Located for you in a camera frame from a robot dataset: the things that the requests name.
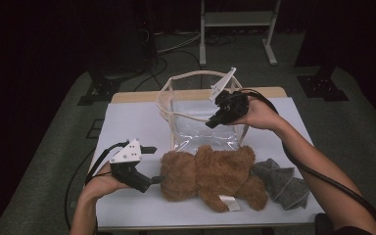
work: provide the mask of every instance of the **gray floor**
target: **gray floor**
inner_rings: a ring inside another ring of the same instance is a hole
[[[349,101],[324,102],[308,99],[298,83],[297,75],[312,74],[317,68],[294,68],[294,62],[304,38],[303,33],[275,33],[272,47],[278,60],[271,66],[262,49],[263,35],[238,35],[231,44],[207,48],[208,64],[204,70],[227,72],[236,67],[236,77],[243,86],[281,86],[293,97],[314,145],[343,168],[376,207],[376,112],[360,92],[356,81],[345,71],[336,69],[333,80],[344,90]],[[186,37],[161,35],[158,45],[164,49],[176,45]],[[180,50],[197,58],[198,46]],[[157,76],[161,84],[176,74],[195,71],[199,67],[194,58],[185,53],[161,56],[167,61],[164,72]],[[153,68],[153,73],[164,67],[164,62]],[[149,77],[143,74],[124,82],[121,92],[132,91],[139,82]],[[67,187],[80,163],[82,167],[72,182],[68,197],[68,215],[71,219],[73,203],[81,190],[89,167],[91,150],[97,139],[87,134],[98,118],[104,118],[107,102],[92,106],[78,106],[91,79],[87,73],[80,76],[49,127],[41,145],[26,171],[23,181],[0,219],[0,234],[67,234],[64,217],[64,198]],[[138,91],[159,90],[153,79]],[[116,231],[115,234],[137,234],[137,231]],[[259,234],[256,229],[151,231],[149,234]],[[275,234],[313,234],[313,226],[281,227]]]

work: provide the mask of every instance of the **dark background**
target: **dark background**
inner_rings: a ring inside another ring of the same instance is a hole
[[[210,0],[207,7],[241,11],[256,4],[230,2]],[[256,9],[269,7],[262,1]],[[82,73],[144,70],[155,46],[143,43],[138,28],[174,32],[198,30],[199,23],[198,0],[0,1],[0,215]],[[283,0],[276,31],[302,30],[296,65],[332,61],[376,108],[376,1]]]

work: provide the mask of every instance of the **brown teddy bear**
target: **brown teddy bear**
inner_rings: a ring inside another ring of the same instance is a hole
[[[245,199],[256,211],[264,209],[268,196],[263,182],[250,175],[255,153],[249,146],[237,151],[214,151],[211,146],[200,146],[195,156],[186,152],[170,151],[162,158],[161,190],[173,202],[199,195],[216,212],[227,212],[228,206],[220,195]]]

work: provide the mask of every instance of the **white table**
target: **white table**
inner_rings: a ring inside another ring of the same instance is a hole
[[[270,99],[280,115],[310,142],[293,100],[285,97],[282,88],[266,87],[257,90]],[[152,101],[157,93],[120,93],[113,98],[106,112],[93,163],[113,144],[139,138],[141,145],[155,146],[158,150],[154,155],[143,156],[137,166],[138,171],[148,177],[159,175],[160,159],[170,150],[170,130]],[[210,94],[209,90],[204,90],[204,94]],[[255,150],[258,162],[272,158],[281,167],[293,166],[286,158],[280,140],[271,131],[250,129],[244,145],[250,145]],[[152,185],[144,194],[134,189],[123,189],[105,196],[97,204],[97,218],[100,230],[238,228],[308,224],[313,223],[314,216],[322,212],[311,194],[305,209],[291,211],[284,211],[271,200],[263,211],[251,210],[243,200],[238,200],[238,203],[240,211],[217,213],[209,209],[199,197],[178,203],[168,202],[163,198],[160,186]]]

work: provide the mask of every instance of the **clear plastic bag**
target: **clear plastic bag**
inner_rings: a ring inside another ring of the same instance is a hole
[[[175,151],[195,154],[201,145],[211,145],[214,150],[237,150],[247,132],[239,125],[218,125],[211,129],[206,122],[219,107],[209,97],[211,87],[225,73],[198,70],[171,77],[157,97],[162,116],[169,123],[171,147]],[[224,89],[230,93],[242,88],[231,76]]]

